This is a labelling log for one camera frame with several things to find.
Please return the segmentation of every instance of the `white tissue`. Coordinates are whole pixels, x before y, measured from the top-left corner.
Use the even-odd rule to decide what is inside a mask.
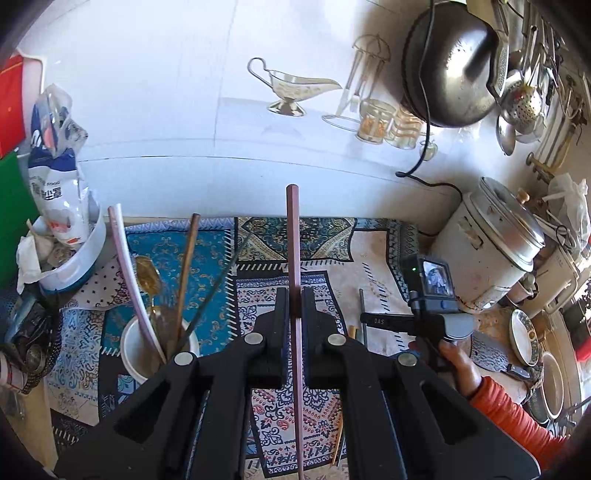
[[[17,293],[21,294],[25,283],[34,283],[43,276],[35,249],[35,238],[32,235],[21,237],[17,248],[17,265]]]

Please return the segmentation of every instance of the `silver screw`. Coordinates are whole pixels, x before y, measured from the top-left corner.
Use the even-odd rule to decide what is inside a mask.
[[[258,345],[262,342],[262,335],[258,332],[251,332],[244,337],[244,341],[249,345]]]
[[[347,341],[347,337],[341,335],[340,333],[333,333],[329,335],[329,343],[334,346],[341,346],[344,345]]]
[[[398,355],[398,362],[405,367],[414,367],[417,364],[417,357],[411,353],[404,352]]]
[[[174,363],[180,367],[190,364],[193,361],[193,355],[189,352],[180,352],[174,356]]]

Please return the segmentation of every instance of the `green object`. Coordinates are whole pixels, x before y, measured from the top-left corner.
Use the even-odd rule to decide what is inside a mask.
[[[17,273],[18,242],[27,234],[26,221],[34,222],[39,212],[24,184],[15,152],[0,160],[0,287]]]

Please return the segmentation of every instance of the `cleaver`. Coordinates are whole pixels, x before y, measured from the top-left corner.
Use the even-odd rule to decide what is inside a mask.
[[[531,381],[527,370],[509,362],[504,345],[485,333],[472,332],[470,358],[489,372],[503,372],[516,380]]]

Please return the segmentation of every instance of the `garlic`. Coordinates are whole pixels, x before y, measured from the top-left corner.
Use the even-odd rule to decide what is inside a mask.
[[[42,236],[36,233],[36,231],[33,230],[33,226],[31,225],[31,221],[29,219],[27,219],[27,227],[35,238],[35,250],[37,251],[37,258],[39,259],[39,263],[42,264],[47,261],[49,254],[53,250],[53,238]]]

